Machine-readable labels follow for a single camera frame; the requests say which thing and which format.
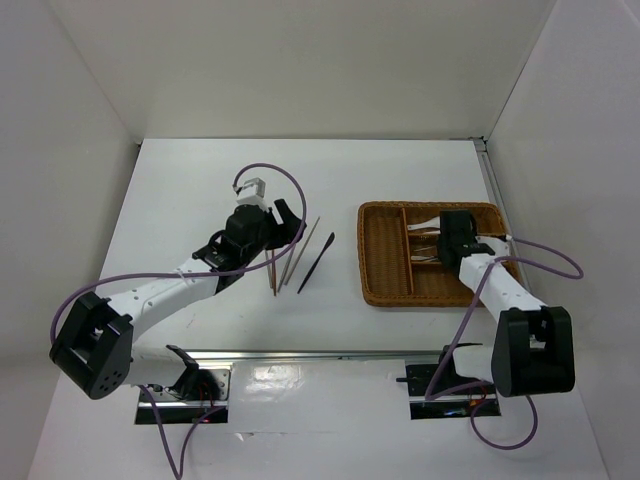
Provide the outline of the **white spoon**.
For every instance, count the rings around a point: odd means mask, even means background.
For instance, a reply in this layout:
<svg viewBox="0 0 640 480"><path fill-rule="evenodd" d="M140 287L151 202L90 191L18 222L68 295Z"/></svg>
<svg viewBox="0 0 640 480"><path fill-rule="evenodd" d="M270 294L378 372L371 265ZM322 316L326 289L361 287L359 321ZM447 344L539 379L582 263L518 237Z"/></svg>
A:
<svg viewBox="0 0 640 480"><path fill-rule="evenodd" d="M408 231L419 231L419 230L439 230L440 229L440 217L436 216L427 221L415 224L408 224Z"/></svg>

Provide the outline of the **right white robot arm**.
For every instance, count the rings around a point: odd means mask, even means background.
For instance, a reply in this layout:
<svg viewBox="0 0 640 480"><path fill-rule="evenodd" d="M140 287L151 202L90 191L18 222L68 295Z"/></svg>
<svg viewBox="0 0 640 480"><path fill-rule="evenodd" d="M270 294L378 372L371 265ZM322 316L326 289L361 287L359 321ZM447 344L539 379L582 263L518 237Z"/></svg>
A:
<svg viewBox="0 0 640 480"><path fill-rule="evenodd" d="M569 312L546 305L527 291L504 267L506 262L528 264L556 275L578 280L581 267L567 255L548 247L575 268L563 272L532 260L513 256L509 235L481 236L468 210L445 210L439 215L437 252L443 266L453 269L473 292L471 304L444 351L427 386L425 397L435 399L436 385L460 391L470 379L473 387L494 386L503 397L566 393L575 385L572 323ZM497 323L494 343L459 344L478 304Z"/></svg>

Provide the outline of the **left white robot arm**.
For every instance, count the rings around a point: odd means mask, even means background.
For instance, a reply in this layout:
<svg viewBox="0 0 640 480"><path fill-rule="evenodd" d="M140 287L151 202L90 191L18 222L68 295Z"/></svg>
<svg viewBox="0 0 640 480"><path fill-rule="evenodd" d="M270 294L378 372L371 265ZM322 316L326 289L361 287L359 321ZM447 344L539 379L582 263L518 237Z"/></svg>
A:
<svg viewBox="0 0 640 480"><path fill-rule="evenodd" d="M196 394L211 376L175 345L136 350L143 333L173 314L213 297L255 269L263 252L295 244L306 227L286 201L239 205L223 229L170 273L143 274L145 284L101 297L94 287L74 296L49 357L90 399L121 385L165 389L176 399Z"/></svg>

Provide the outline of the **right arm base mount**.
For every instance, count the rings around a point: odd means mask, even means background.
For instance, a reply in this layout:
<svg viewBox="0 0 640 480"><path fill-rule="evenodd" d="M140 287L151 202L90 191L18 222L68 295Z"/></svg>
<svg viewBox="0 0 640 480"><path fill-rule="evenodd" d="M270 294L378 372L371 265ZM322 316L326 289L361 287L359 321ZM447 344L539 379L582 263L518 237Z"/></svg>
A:
<svg viewBox="0 0 640 480"><path fill-rule="evenodd" d="M432 395L443 391L450 393L427 401L426 390L437 368L447 353L446 345L438 359L419 360L405 365L405 373L396 382L405 386L409 396L409 411L412 420L467 418L476 407L480 417L500 416L501 410L493 385L481 385L463 389L463 386L478 379L463 377L456 373L454 361L450 360L433 387Z"/></svg>

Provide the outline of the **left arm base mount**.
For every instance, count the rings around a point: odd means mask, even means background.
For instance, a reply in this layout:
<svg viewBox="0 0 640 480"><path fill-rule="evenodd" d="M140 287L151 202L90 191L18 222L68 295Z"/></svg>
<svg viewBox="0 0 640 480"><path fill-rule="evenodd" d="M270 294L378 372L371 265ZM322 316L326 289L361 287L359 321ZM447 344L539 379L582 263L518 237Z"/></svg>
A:
<svg viewBox="0 0 640 480"><path fill-rule="evenodd" d="M199 382L185 395L169 387L149 385L149 395L138 397L135 425L155 425L151 399L156 403L161 422L167 425L190 425L207 414L205 424L226 424L231 386L230 363L205 363L200 367Z"/></svg>

